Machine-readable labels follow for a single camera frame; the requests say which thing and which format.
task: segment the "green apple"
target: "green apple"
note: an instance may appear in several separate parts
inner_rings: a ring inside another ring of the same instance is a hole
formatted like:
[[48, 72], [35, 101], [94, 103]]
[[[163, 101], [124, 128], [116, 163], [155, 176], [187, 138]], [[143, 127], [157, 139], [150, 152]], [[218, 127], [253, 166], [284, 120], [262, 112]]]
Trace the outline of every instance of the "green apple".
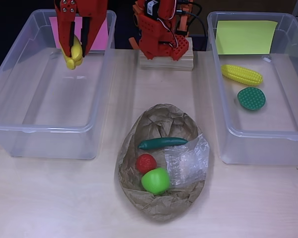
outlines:
[[141, 179], [145, 190], [155, 195], [164, 193], [170, 186], [168, 172], [163, 168], [157, 168], [146, 173]]

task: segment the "green cucumber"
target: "green cucumber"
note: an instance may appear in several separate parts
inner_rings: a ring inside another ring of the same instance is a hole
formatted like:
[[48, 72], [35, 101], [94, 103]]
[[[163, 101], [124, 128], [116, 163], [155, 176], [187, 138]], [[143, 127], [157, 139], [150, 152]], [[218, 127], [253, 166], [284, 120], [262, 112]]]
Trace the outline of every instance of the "green cucumber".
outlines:
[[153, 150], [160, 149], [166, 146], [184, 145], [186, 143], [188, 143], [188, 141], [182, 138], [164, 137], [151, 140], [144, 140], [138, 145], [138, 148], [142, 150]]

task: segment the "crumpled brown paper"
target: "crumpled brown paper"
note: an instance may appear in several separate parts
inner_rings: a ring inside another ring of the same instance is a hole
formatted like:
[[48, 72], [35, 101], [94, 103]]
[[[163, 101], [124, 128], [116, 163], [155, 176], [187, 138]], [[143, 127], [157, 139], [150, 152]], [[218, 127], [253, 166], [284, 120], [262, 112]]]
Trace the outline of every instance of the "crumpled brown paper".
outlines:
[[137, 146], [143, 140], [160, 137], [191, 141], [199, 133], [195, 122], [180, 109], [171, 104], [158, 104], [145, 111], [127, 135], [118, 155], [118, 179], [131, 203], [152, 219], [165, 222], [183, 213], [200, 195], [204, 181], [170, 189], [161, 196], [146, 192], [141, 185], [142, 175], [135, 168], [136, 159], [141, 154], [151, 154], [158, 167], [166, 168], [164, 150], [144, 151]]

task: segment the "wooden base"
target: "wooden base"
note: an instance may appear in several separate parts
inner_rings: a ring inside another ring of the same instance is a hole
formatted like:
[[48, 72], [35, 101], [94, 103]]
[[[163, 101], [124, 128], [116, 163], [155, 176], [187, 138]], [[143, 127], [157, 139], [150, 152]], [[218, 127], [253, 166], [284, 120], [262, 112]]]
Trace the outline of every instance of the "wooden base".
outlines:
[[192, 39], [186, 38], [189, 42], [189, 50], [181, 57], [180, 60], [174, 61], [171, 57], [155, 57], [147, 59], [142, 51], [139, 51], [139, 66], [141, 69], [170, 69], [175, 71], [192, 71], [193, 63], [193, 46]]

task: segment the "transparent storage bin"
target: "transparent storage bin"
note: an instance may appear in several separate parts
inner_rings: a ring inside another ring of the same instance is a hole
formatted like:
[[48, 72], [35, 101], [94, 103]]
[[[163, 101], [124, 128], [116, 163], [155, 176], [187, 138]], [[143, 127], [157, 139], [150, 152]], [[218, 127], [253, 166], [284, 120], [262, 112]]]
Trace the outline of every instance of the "transparent storage bin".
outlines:
[[[215, 38], [220, 20], [276, 21], [271, 53], [219, 56]], [[213, 51], [217, 76], [211, 79], [210, 88], [222, 160], [228, 164], [298, 165], [298, 22], [284, 13], [212, 12], [208, 27], [208, 51]], [[224, 78], [222, 64], [240, 65], [264, 76], [258, 87], [267, 101], [261, 110], [241, 107], [236, 96], [247, 86]]]
[[116, 14], [108, 44], [75, 70], [56, 49], [50, 16], [31, 14], [0, 67], [0, 145], [12, 156], [92, 159], [101, 137]]

